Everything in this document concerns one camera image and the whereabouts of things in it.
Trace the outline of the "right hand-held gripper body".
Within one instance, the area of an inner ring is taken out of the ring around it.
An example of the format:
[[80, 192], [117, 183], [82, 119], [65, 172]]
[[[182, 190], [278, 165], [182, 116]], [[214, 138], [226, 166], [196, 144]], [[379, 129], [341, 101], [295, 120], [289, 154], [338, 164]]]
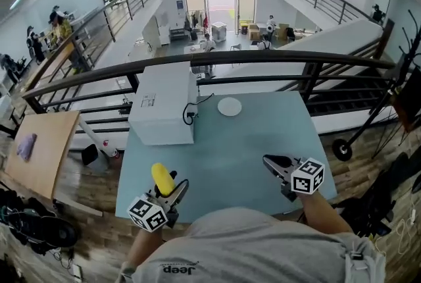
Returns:
[[325, 164], [313, 158], [292, 158], [291, 165], [284, 167], [281, 193], [294, 202], [297, 194], [311, 195], [323, 184]]

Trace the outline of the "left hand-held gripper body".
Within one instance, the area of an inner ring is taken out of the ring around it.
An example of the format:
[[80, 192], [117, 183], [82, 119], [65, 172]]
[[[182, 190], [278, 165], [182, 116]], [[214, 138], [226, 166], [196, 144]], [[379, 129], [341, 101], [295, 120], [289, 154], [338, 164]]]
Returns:
[[178, 211], [175, 207], [167, 207], [164, 196], [158, 195], [155, 190], [149, 190], [140, 197], [136, 197], [127, 209], [132, 222], [147, 232], [157, 231], [166, 225], [173, 228]]

